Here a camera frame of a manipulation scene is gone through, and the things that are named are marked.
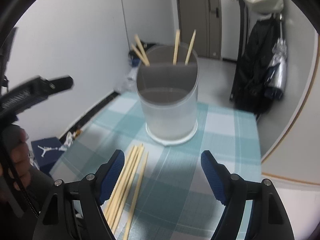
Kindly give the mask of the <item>person's left hand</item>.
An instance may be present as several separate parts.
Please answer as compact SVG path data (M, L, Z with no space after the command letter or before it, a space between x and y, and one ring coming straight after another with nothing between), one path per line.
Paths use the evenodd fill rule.
M31 181L29 148L27 145L27 134L25 130L20 128L19 132L19 144L11 151L10 157L23 187L27 188Z

